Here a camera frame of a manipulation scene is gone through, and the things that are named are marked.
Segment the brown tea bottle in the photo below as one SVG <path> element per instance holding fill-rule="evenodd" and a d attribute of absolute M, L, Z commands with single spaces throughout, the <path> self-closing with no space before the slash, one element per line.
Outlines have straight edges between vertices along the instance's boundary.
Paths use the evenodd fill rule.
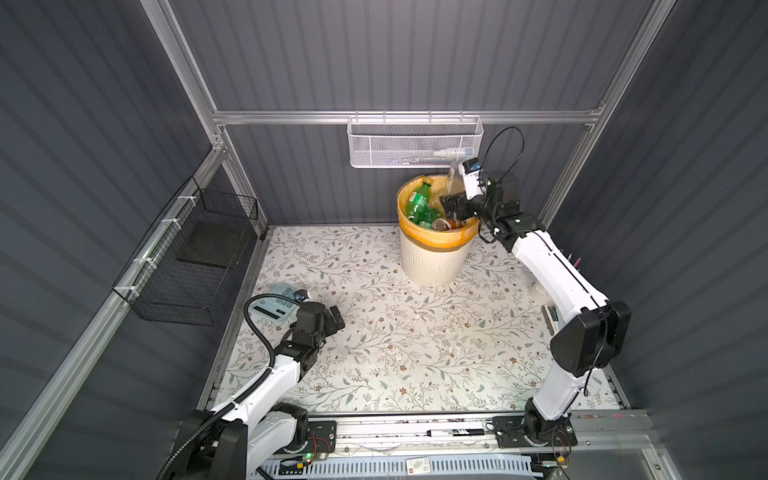
<path fill-rule="evenodd" d="M 431 228 L 437 232 L 447 232 L 460 229 L 460 226 L 455 220 L 437 218 L 432 222 Z"/>

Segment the green bottle yellow cap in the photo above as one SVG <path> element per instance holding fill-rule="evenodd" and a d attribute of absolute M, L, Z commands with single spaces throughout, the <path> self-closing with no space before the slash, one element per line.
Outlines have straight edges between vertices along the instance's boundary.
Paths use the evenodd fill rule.
<path fill-rule="evenodd" d="M 426 208 L 420 215 L 418 225 L 422 228 L 435 230 L 436 222 L 444 218 L 444 214 L 437 208 Z"/>
<path fill-rule="evenodd" d="M 432 182 L 424 179 L 422 183 L 411 192 L 406 203 L 406 217 L 414 224 L 421 223 L 429 212 Z"/>

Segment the square clear bottle green label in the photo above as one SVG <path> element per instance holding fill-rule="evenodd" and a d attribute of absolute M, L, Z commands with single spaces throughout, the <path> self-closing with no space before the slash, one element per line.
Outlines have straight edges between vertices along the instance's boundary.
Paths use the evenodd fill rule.
<path fill-rule="evenodd" d="M 445 186 L 444 194 L 447 196 L 460 194 L 465 191 L 462 177 L 462 161 L 455 160 L 451 163 Z"/>

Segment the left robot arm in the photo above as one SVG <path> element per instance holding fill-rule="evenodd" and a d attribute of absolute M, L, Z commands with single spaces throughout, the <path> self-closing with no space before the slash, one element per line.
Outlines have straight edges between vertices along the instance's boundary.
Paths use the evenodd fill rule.
<path fill-rule="evenodd" d="M 273 346 L 251 318 L 251 305 L 278 299 L 297 307 L 291 324 Z M 244 321 L 268 354 L 267 364 L 237 393 L 211 410 L 194 410 L 182 422 L 182 437 L 160 467 L 159 479 L 246 479 L 273 454 L 299 452 L 309 434 L 305 408 L 281 400 L 315 365 L 328 337 L 346 327 L 336 306 L 312 301 L 306 291 L 293 296 L 265 293 L 248 299 Z"/>

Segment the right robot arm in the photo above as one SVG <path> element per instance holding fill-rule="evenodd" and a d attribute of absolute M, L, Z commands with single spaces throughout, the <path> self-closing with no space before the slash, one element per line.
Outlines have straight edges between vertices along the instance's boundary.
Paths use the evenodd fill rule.
<path fill-rule="evenodd" d="M 534 275 L 563 322 L 550 340 L 552 367 L 525 407 L 530 430 L 564 421 L 576 397 L 596 369 L 618 356 L 631 319 L 626 303 L 612 301 L 587 281 L 564 256 L 539 220 L 503 200 L 503 186 L 483 180 L 478 171 L 460 176 L 459 192 L 441 198 L 445 213 L 458 220 L 475 218 Z"/>

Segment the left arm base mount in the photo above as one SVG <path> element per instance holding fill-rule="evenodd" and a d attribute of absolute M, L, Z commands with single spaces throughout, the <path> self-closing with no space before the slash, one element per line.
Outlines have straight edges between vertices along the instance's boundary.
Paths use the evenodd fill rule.
<path fill-rule="evenodd" d="M 277 454 L 307 455 L 330 454 L 336 449 L 338 423 L 336 421 L 310 420 L 307 433 L 300 437 L 300 442 L 277 451 Z"/>

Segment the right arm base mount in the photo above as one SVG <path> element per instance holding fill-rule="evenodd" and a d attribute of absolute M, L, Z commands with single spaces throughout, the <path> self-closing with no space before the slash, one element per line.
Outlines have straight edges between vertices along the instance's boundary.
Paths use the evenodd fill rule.
<path fill-rule="evenodd" d="M 533 413 L 495 416 L 492 433 L 500 448 L 565 447 L 578 444 L 570 419 L 543 420 Z"/>

